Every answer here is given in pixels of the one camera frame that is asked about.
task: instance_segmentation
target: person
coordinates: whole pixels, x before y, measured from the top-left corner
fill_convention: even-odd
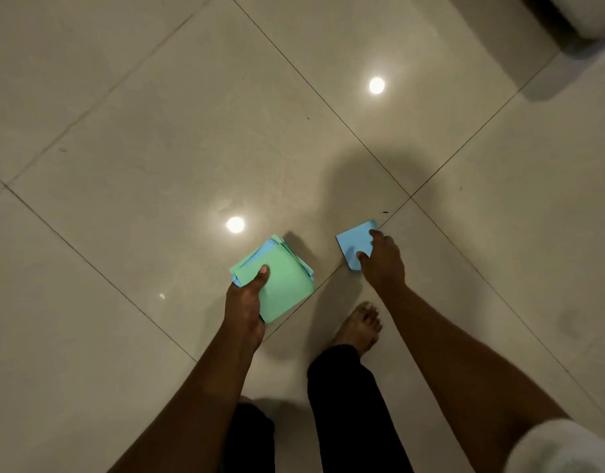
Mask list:
[[[392,238],[372,235],[357,256],[477,473],[604,472],[605,441],[510,362],[434,310],[405,284]],[[273,472],[274,424],[239,403],[265,325],[259,291],[269,269],[231,285],[224,321],[182,387],[110,469],[127,472]],[[359,305],[307,372],[325,473],[411,472],[372,373],[360,357],[379,338],[377,309]]]

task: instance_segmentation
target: hand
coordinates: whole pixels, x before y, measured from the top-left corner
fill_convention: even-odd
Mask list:
[[[265,322],[259,315],[259,292],[270,278],[270,268],[261,266],[257,276],[243,287],[230,284],[226,292],[224,325],[241,334],[252,352],[259,348],[265,335]]]
[[[374,229],[370,230],[372,236],[372,254],[356,253],[359,263],[362,264],[362,273],[379,293],[380,290],[396,289],[405,286],[405,267],[401,260],[399,247],[392,237]]]

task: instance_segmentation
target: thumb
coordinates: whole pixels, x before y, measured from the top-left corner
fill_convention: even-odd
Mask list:
[[[259,269],[257,273],[257,276],[248,283],[248,287],[258,293],[259,290],[261,290],[263,286],[267,284],[267,279],[269,278],[270,268],[267,265],[262,265],[261,269]]]
[[[366,263],[370,260],[370,258],[368,257],[368,254],[358,250],[355,253],[355,256],[357,257],[357,260],[359,261],[360,264],[362,264],[362,268],[366,265]]]

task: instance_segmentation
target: forearm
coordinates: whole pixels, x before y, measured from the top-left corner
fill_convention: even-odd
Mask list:
[[[110,471],[215,472],[253,351],[224,321],[176,395]]]
[[[500,473],[529,429],[567,417],[527,375],[405,285],[377,291],[477,473]]]

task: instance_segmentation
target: person's left arm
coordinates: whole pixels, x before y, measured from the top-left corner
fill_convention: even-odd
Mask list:
[[[226,294],[217,335],[171,401],[110,473],[215,472],[254,352],[265,334],[259,291],[264,265],[244,287]]]

